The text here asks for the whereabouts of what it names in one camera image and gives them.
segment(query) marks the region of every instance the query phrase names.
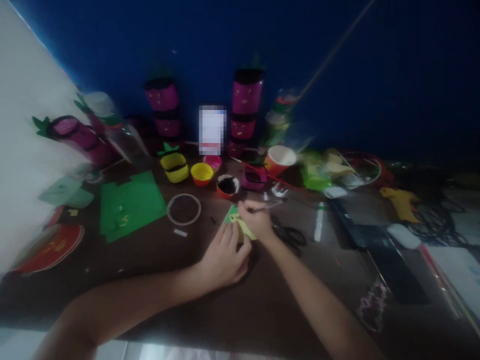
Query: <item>yellow glue gun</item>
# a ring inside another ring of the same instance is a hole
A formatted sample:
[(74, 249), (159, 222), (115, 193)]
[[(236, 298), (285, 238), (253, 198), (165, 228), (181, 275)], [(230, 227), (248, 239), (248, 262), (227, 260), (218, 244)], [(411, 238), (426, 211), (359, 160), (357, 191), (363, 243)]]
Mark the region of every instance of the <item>yellow glue gun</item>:
[(420, 223), (420, 220), (415, 217), (412, 208), (410, 207), (410, 202), (420, 201), (413, 192), (382, 187), (380, 189), (380, 194), (384, 198), (391, 200), (400, 220), (406, 220), (411, 223)]

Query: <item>yellow paper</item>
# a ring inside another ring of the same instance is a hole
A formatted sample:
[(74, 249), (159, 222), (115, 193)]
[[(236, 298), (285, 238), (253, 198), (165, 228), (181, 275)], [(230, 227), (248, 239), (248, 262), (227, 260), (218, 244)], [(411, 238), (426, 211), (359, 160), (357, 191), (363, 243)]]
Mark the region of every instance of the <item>yellow paper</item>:
[(240, 217), (240, 215), (238, 213), (236, 214), (231, 214), (230, 215), (230, 221), (233, 223), (233, 222), (238, 222), (238, 225), (240, 226), (241, 228), (241, 231), (245, 234), (245, 235), (248, 235), (248, 237), (250, 238), (250, 240), (257, 240), (258, 238), (250, 231), (250, 229), (247, 227), (247, 224), (245, 223), (245, 221), (242, 220), (242, 218)]

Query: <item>blue wall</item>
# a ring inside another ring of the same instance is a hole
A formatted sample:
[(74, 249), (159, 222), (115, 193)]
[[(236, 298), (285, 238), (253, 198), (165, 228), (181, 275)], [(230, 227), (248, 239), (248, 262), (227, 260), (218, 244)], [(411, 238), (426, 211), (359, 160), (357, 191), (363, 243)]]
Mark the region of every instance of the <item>blue wall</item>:
[[(255, 52), (267, 67), (263, 121), (277, 89), (304, 86), (366, 3), (12, 1), (72, 81), (107, 92), (124, 115), (150, 114), (142, 84), (156, 66), (172, 68), (190, 140), (199, 103), (231, 105), (233, 73)], [(478, 151), (474, 4), (377, 0), (295, 118), (309, 122), (322, 148), (418, 160)]]

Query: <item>red plate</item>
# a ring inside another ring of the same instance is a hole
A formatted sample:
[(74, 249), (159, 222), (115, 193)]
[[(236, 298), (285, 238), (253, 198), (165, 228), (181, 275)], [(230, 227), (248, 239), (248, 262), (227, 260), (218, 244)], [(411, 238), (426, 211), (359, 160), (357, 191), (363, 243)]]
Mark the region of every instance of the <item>red plate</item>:
[(25, 261), (23, 265), (14, 268), (12, 271), (36, 273), (53, 268), (75, 250), (82, 240), (84, 232), (84, 227), (81, 225), (55, 225), (40, 235), (40, 238), (47, 241), (41, 245), (40, 250)]

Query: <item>blurred label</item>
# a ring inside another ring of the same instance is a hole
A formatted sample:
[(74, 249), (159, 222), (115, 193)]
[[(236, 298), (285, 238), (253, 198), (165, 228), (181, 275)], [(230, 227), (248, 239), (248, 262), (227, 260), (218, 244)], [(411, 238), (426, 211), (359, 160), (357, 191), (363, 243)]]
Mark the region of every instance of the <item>blurred label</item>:
[(224, 106), (200, 105), (200, 139), (201, 155), (220, 155), (227, 127), (227, 112)]

